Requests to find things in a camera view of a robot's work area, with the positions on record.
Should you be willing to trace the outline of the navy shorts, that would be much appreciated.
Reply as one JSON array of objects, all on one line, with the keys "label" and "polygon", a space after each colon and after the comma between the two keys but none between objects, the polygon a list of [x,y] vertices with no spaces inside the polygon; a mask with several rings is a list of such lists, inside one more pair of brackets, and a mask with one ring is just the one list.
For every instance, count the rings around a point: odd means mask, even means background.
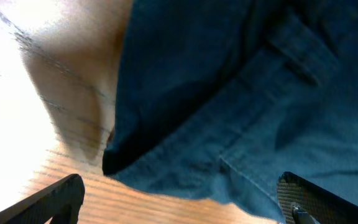
[{"label": "navy shorts", "polygon": [[358,0],[136,0],[103,174],[284,221],[292,172],[358,206]]}]

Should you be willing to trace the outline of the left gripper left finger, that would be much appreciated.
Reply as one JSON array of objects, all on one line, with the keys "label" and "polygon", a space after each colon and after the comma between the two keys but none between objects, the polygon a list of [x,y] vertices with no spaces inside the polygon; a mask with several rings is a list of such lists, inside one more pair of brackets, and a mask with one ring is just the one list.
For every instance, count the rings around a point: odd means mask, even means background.
[{"label": "left gripper left finger", "polygon": [[77,224],[85,197],[78,174],[70,174],[0,212],[0,224]]}]

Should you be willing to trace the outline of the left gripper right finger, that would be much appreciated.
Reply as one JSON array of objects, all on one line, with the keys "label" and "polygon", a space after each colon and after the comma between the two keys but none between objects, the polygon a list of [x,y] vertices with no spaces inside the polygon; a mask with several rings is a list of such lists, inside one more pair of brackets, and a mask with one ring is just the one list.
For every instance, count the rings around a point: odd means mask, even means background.
[{"label": "left gripper right finger", "polygon": [[358,224],[358,206],[303,179],[284,172],[277,198],[289,224]]}]

